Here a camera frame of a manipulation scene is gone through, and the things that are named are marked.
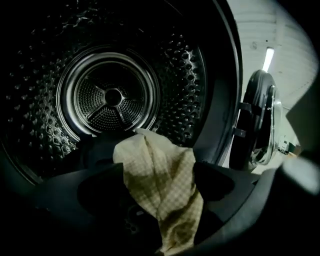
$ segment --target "checkered cloth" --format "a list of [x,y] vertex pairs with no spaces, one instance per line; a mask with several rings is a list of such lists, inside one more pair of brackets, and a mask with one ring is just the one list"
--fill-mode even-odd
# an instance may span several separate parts
[[194,245],[204,201],[194,182],[192,148],[137,129],[115,146],[114,163],[123,163],[123,181],[135,201],[158,220],[166,256]]

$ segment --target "fluorescent light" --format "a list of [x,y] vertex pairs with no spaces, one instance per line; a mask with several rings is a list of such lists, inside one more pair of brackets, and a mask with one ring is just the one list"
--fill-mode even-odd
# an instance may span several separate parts
[[271,47],[266,48],[266,54],[265,54],[263,68],[262,68],[263,71],[268,72],[274,53],[275,53],[275,49]]

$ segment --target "ceiling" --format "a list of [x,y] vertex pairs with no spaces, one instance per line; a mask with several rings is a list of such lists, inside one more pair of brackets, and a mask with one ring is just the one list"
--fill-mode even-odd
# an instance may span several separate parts
[[243,59],[243,89],[262,69],[267,47],[275,49],[268,72],[279,88],[282,106],[290,109],[307,91],[319,68],[303,29],[273,0],[227,0],[237,23]]

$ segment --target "dryer door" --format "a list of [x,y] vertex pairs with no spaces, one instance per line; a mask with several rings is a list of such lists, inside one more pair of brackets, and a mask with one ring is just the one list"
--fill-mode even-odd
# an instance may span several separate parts
[[282,105],[269,73],[253,73],[240,109],[229,166],[252,171],[258,164],[267,165],[278,149]]

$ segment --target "dish towel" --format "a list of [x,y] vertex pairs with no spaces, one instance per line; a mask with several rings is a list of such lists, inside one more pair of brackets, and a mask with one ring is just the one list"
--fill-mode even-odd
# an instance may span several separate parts
[[146,129],[117,144],[114,163],[134,200],[158,220],[164,255],[194,245],[204,201],[196,188],[192,148],[179,147]]

